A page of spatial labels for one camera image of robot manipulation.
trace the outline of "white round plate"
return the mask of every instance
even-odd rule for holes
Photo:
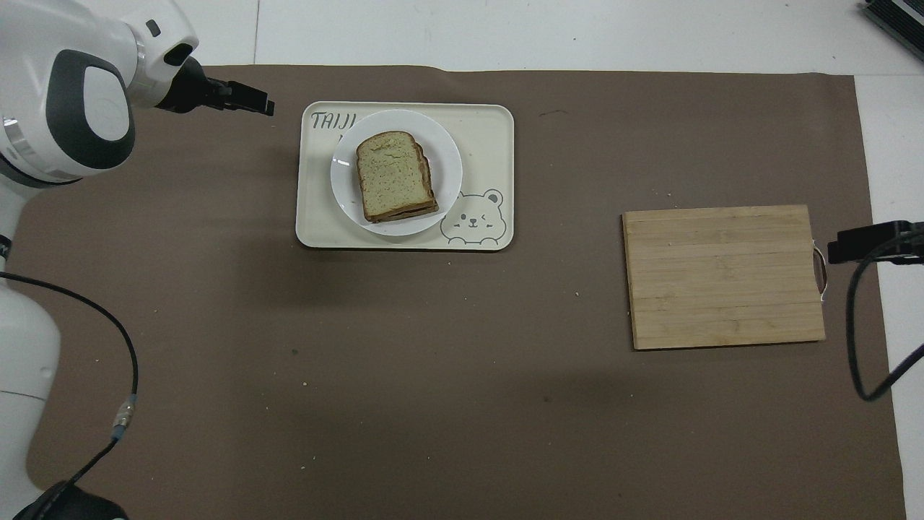
[[[391,222],[371,223],[362,214],[362,193],[356,171],[356,148],[371,136],[389,130],[403,130],[414,136],[430,162],[433,195],[440,209],[428,215]],[[452,207],[462,188],[462,157],[443,125],[413,110],[384,110],[357,121],[346,131],[334,150],[331,162],[334,198],[347,217],[380,235],[404,236],[419,233],[439,222]]]

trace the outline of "wooden cutting board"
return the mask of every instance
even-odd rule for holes
[[[824,340],[804,205],[623,215],[637,350]]]

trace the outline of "toast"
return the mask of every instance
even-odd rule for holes
[[[430,181],[430,163],[414,136],[386,131],[356,149],[362,213],[370,222],[386,222],[439,209]]]

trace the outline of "brown tablecloth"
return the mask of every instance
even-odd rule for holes
[[[276,117],[139,112],[118,172],[41,195],[9,269],[85,293],[138,344],[139,411],[83,481],[136,519],[900,518],[892,403],[853,393],[852,267],[828,340],[633,352],[620,215],[808,204],[870,223],[853,81],[823,75],[212,68]],[[496,103],[517,122],[513,243],[321,251],[294,233],[316,100]],[[860,356],[886,367],[875,277]],[[102,447],[128,391],[111,326],[63,334],[30,472]]]

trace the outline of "bear face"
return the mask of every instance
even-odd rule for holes
[[[497,190],[481,195],[461,192],[440,222],[440,231],[449,243],[498,243],[507,233],[507,223],[501,213],[503,203],[504,196]]]

